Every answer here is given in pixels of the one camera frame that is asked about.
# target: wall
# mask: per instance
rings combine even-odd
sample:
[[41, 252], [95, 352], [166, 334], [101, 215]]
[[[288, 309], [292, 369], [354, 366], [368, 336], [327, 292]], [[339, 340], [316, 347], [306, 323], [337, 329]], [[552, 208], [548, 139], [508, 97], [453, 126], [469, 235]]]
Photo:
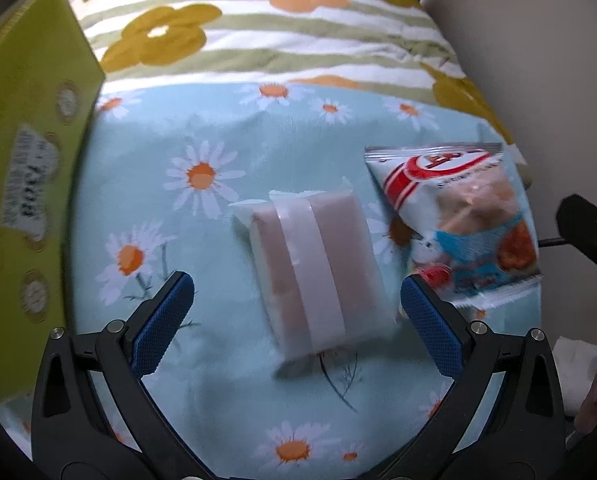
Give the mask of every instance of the wall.
[[[597, 0], [423, 0], [467, 74], [514, 133], [533, 172], [540, 237], [562, 197], [597, 204]], [[541, 251], [543, 327], [597, 344], [597, 267]]]

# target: white paper band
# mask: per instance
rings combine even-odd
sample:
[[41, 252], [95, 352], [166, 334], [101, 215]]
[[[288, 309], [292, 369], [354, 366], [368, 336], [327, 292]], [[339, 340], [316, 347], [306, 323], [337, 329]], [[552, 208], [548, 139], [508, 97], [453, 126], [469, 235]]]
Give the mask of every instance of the white paper band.
[[345, 336], [341, 304], [312, 206], [304, 198], [276, 198], [274, 205], [290, 253], [314, 352]]

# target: snack bag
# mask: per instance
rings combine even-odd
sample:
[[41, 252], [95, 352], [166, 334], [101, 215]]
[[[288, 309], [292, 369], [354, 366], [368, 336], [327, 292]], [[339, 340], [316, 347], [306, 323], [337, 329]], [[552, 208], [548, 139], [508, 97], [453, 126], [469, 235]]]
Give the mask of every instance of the snack bag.
[[393, 324], [365, 216], [351, 189], [270, 193], [230, 205], [286, 360], [356, 342]]
[[446, 301], [537, 274], [537, 245], [500, 144], [368, 148], [365, 161], [416, 231], [409, 271]]

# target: textured blue pad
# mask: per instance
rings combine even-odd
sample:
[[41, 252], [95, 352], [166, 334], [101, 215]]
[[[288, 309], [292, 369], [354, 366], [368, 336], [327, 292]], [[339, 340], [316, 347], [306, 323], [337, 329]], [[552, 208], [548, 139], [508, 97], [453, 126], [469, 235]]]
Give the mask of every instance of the textured blue pad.
[[458, 377], [463, 371], [460, 341], [411, 276], [403, 280], [401, 304], [438, 371], [446, 377]]
[[184, 274], [134, 339], [131, 367], [137, 378], [154, 373], [193, 301], [194, 282]]

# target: plastic wrapper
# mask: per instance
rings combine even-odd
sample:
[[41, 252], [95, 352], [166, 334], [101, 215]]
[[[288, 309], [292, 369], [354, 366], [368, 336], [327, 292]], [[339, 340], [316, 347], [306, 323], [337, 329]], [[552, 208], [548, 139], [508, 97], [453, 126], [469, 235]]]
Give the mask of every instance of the plastic wrapper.
[[520, 205], [502, 145], [368, 148], [365, 161], [416, 231], [410, 272], [444, 300], [459, 303], [539, 273], [529, 208]]
[[270, 198], [231, 207], [249, 229], [262, 299], [285, 359], [357, 342], [393, 323], [352, 190]]

